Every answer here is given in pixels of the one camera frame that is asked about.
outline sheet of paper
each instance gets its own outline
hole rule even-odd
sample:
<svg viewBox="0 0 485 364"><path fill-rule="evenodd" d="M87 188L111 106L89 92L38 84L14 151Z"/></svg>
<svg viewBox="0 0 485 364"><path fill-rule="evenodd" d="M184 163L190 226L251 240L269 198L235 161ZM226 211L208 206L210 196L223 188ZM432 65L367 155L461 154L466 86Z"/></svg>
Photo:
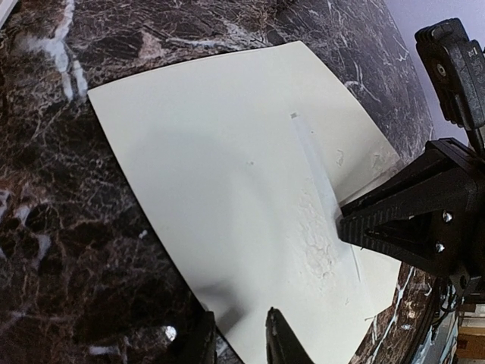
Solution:
<svg viewBox="0 0 485 364"><path fill-rule="evenodd" d="M366 319L391 304L399 263L339 241L338 201L397 155L330 70L294 42L89 98L157 235L241 358L266 363L274 306L315 362L346 364Z"/></svg>

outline brown marble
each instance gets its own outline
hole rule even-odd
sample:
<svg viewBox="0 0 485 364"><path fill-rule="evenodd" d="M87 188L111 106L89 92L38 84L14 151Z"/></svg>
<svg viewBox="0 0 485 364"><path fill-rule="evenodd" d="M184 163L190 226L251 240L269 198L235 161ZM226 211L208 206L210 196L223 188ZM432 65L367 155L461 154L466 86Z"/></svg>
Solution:
<svg viewBox="0 0 485 364"><path fill-rule="evenodd" d="M0 363L174 362L202 307L142 213L86 88L297 39L405 162L421 153L430 117L381 0L22 1L0 30ZM399 363L431 283L409 273L352 362ZM217 351L239 362L220 338Z"/></svg>

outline bolt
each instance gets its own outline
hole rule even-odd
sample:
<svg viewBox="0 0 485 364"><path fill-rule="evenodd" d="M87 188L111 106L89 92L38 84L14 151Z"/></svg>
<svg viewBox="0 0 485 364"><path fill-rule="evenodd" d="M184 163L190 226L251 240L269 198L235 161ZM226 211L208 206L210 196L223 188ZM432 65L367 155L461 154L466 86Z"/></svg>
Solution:
<svg viewBox="0 0 485 364"><path fill-rule="evenodd" d="M437 64L436 65L436 68L438 69L438 72L440 73L440 75L442 75L443 77L446 77L446 70L445 68L441 65L441 63Z"/></svg>
<svg viewBox="0 0 485 364"><path fill-rule="evenodd" d="M437 253L441 253L445 249L445 246L441 243L436 243L435 248Z"/></svg>
<svg viewBox="0 0 485 364"><path fill-rule="evenodd" d="M445 224L449 224L453 220L453 215L450 212L447 212L446 210L443 211L443 221Z"/></svg>

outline dark marble countertop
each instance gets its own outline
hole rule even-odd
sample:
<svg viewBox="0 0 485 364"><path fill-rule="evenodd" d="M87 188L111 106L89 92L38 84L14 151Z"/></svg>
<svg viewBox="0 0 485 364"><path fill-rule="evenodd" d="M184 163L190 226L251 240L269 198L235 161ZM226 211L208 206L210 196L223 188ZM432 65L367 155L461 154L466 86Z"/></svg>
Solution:
<svg viewBox="0 0 485 364"><path fill-rule="evenodd" d="M381 0L23 0L0 31L1 363L175 360L202 308L136 202L86 90L294 40L340 78L404 162L421 153L430 116ZM370 318L352 362L400 362L432 281L402 267L394 305ZM220 362L239 362L220 338L217 351Z"/></svg>

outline table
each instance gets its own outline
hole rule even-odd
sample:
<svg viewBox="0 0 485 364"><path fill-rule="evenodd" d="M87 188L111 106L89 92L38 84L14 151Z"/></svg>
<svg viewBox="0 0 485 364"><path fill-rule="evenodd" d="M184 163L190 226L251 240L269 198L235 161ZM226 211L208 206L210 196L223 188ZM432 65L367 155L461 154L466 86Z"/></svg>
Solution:
<svg viewBox="0 0 485 364"><path fill-rule="evenodd" d="M202 307L150 228L86 90L295 40L404 163L422 152L431 119L381 0L23 1L0 31L0 362L174 362ZM400 362L432 282L402 267L393 307L369 318L352 363ZM221 338L217 352L240 362Z"/></svg>

